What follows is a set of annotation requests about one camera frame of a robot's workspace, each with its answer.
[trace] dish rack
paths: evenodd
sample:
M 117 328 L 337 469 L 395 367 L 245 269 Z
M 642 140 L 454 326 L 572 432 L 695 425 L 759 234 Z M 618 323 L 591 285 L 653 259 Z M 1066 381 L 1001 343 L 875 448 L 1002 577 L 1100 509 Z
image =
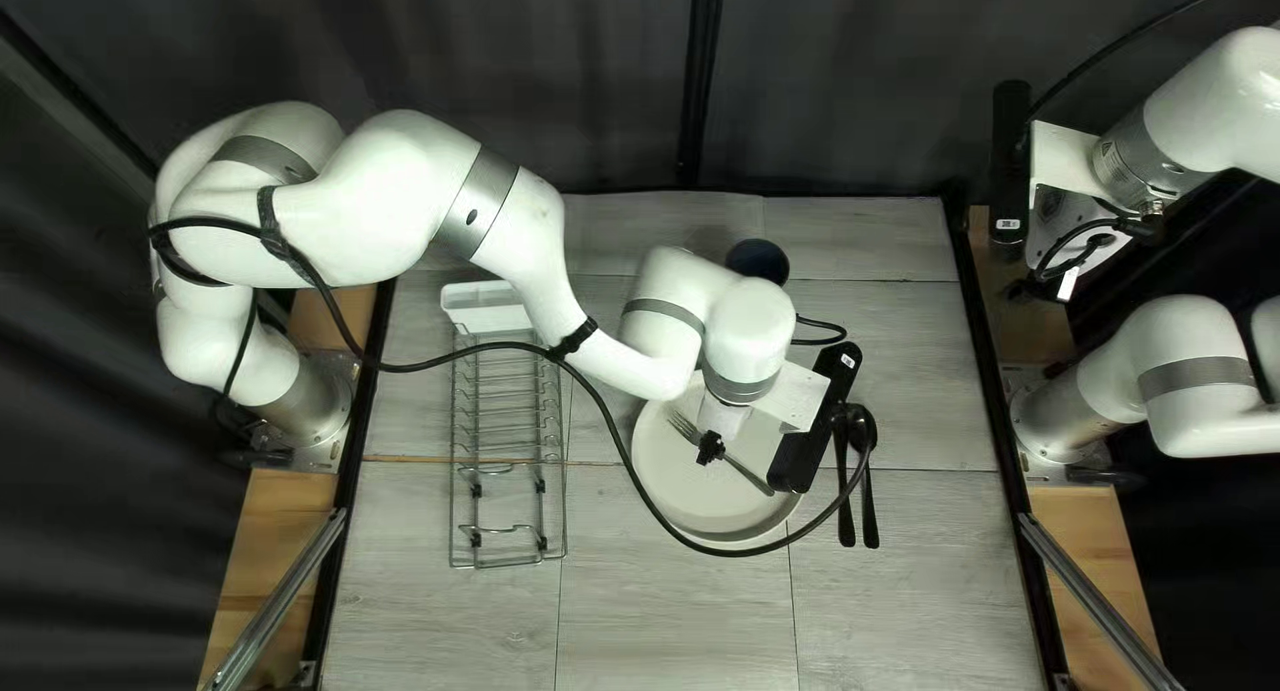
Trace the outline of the dish rack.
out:
M 512 297 L 518 303 L 502 280 L 445 287 L 442 306 L 454 322 L 454 348 L 541 344 L 524 306 L 515 312 L 503 303 Z M 453 362 L 449 566 L 486 569 L 564 558 L 567 388 L 553 362 L 518 349 Z

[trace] metal fork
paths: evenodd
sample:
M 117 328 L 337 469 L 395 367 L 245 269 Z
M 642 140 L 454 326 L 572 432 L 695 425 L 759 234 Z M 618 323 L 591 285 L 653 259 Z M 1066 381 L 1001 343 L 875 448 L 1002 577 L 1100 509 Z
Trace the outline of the metal fork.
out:
M 673 406 L 667 406 L 667 422 L 676 430 L 676 434 L 680 434 L 686 441 L 696 447 L 699 452 L 704 450 L 703 444 L 708 441 L 708 438 L 699 434 L 694 421 L 689 421 L 689 418 Z M 714 438 L 712 441 L 717 445 L 716 450 L 712 453 L 713 458 L 727 461 L 728 465 L 732 466 L 733 470 L 737 470 L 739 473 L 742 473 L 742 479 L 750 481 L 751 486 L 755 486 L 759 493 L 765 496 L 773 495 L 773 489 L 768 484 L 765 484 L 759 476 L 751 473 L 751 470 L 742 466 L 724 450 L 724 443 L 721 441 L 719 438 Z

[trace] metal rail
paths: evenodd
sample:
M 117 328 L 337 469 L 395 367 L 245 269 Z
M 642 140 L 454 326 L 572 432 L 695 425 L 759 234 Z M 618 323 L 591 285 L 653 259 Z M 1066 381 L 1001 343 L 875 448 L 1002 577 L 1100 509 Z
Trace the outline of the metal rail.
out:
M 1075 566 L 1071 557 L 1057 545 L 1053 536 L 1036 521 L 1036 517 L 1029 513 L 1020 513 L 1018 514 L 1018 523 L 1023 539 L 1027 539 L 1027 543 L 1036 549 L 1044 566 L 1052 568 L 1053 573 L 1062 580 L 1066 589 L 1075 596 L 1075 600 L 1080 601 L 1080 605 L 1084 607 L 1093 623 L 1098 624 L 1102 633 L 1115 645 L 1120 655 L 1129 662 L 1129 665 L 1133 667 L 1133 671 L 1142 678 L 1143 683 L 1148 688 L 1157 691 L 1184 691 L 1183 685 L 1147 649 L 1147 645 L 1143 644 L 1133 627 L 1120 616 L 1120 612 L 1107 601 L 1106 596 L 1098 591 L 1098 587 L 1080 571 L 1080 567 Z
M 329 514 L 325 525 L 311 536 L 311 541 L 307 543 L 306 549 L 293 560 L 289 571 L 284 572 L 284 577 L 275 585 L 266 603 L 259 609 L 257 616 L 248 622 L 244 631 L 236 639 L 236 644 L 232 645 L 232 650 L 227 654 L 227 658 L 223 659 L 223 663 L 218 664 L 214 674 L 209 677 L 204 691 L 236 691 L 239 688 L 241 683 L 244 682 L 244 677 L 253 671 L 253 665 L 257 663 L 259 656 L 262 655 L 268 642 L 271 641 L 271 636 L 275 635 L 275 631 L 284 621 L 284 614 L 293 605 L 293 599 L 297 598 L 302 584 L 311 576 L 311 572 L 320 567 L 320 562 L 324 560 L 325 554 L 329 553 L 333 543 L 338 540 L 346 526 L 347 509 L 335 509 Z

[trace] fork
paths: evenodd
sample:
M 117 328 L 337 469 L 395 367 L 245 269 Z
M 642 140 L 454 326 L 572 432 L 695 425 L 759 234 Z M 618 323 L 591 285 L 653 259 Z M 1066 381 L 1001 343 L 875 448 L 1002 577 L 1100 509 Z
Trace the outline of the fork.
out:
M 765 484 L 759 476 L 751 473 L 751 470 L 746 468 L 737 459 L 731 457 L 728 452 L 724 450 L 724 441 L 719 438 L 719 434 L 714 431 L 708 431 L 707 434 L 699 434 L 698 427 L 694 421 L 689 421 L 689 417 L 682 415 L 672 406 L 667 406 L 667 422 L 676 434 L 680 434 L 686 441 L 698 448 L 698 463 L 707 466 L 712 459 L 724 459 L 728 462 L 733 470 L 737 470 L 742 479 L 751 482 L 756 490 L 765 496 L 773 495 L 773 489 Z

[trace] white plate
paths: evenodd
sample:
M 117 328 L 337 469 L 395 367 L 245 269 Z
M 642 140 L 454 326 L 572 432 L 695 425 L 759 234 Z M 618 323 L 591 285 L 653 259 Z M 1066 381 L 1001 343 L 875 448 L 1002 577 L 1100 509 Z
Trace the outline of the white plate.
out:
M 701 371 L 675 402 L 689 420 L 703 399 Z M 800 494 L 765 496 L 724 461 L 698 466 L 698 449 L 667 422 L 668 402 L 649 402 L 631 434 L 631 461 L 649 496 L 673 526 L 704 541 L 737 543 L 777 528 L 800 505 Z M 737 438 L 724 444 L 742 466 L 765 479 L 782 434 L 778 422 L 751 413 Z

